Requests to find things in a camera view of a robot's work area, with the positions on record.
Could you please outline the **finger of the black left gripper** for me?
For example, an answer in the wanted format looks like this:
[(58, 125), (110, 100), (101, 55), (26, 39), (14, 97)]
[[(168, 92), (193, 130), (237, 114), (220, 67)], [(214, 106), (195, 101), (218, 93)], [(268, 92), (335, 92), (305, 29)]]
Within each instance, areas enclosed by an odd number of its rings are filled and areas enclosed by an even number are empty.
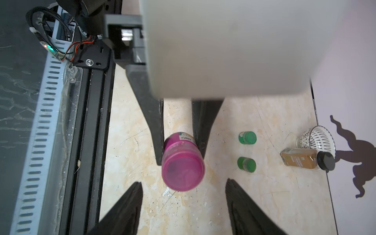
[(164, 153), (164, 101), (153, 96), (145, 65), (128, 65), (125, 70), (150, 130), (156, 163), (161, 166)]

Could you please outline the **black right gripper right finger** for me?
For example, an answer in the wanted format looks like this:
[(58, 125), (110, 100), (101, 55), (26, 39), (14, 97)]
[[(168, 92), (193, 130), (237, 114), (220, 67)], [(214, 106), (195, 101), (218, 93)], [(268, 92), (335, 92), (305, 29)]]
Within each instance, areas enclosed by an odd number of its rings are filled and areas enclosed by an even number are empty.
[(226, 182), (226, 200), (234, 235), (285, 235), (234, 180)]

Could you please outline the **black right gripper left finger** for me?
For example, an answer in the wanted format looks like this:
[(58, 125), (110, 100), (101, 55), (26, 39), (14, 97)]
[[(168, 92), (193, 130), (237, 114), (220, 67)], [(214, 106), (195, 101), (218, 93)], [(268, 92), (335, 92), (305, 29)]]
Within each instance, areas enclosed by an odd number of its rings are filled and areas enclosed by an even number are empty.
[(143, 202), (142, 183), (134, 182), (88, 235), (136, 235)]

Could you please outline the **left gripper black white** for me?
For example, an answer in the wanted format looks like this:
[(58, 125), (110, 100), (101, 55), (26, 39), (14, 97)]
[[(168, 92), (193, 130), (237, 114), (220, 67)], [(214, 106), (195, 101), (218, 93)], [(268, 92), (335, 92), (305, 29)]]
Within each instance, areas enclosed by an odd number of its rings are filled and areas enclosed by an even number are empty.
[(221, 98), (304, 91), (349, 5), (140, 1), (139, 16), (104, 17), (103, 39), (121, 62), (122, 30), (142, 30), (145, 53), (135, 60), (146, 64), (152, 95), (197, 99), (192, 100), (193, 137), (204, 159)]

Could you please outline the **green paint jar with label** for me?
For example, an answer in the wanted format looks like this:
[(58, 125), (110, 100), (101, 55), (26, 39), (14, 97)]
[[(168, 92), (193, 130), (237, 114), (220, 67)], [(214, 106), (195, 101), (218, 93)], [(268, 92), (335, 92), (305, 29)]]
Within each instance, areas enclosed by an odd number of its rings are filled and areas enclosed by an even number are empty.
[(257, 141), (257, 136), (252, 131), (245, 131), (239, 133), (238, 139), (243, 145), (254, 145)]

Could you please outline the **magenta paint jar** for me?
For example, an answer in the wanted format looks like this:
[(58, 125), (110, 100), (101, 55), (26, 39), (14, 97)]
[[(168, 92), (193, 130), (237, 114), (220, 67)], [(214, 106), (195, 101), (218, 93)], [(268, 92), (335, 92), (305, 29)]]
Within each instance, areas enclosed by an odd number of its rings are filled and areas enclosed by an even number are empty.
[(164, 142), (162, 178), (172, 190), (186, 192), (196, 188), (205, 175), (205, 164), (194, 138), (176, 132)]

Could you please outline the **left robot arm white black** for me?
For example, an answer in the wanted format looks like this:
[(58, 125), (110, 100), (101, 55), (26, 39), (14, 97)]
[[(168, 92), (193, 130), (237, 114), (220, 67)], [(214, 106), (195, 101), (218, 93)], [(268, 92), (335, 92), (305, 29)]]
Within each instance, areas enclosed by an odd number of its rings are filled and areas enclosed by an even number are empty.
[(349, 1), (140, 1), (140, 15), (108, 1), (59, 1), (86, 34), (101, 35), (126, 76), (162, 163), (164, 99), (191, 99), (205, 155), (227, 97), (292, 95), (308, 86)]

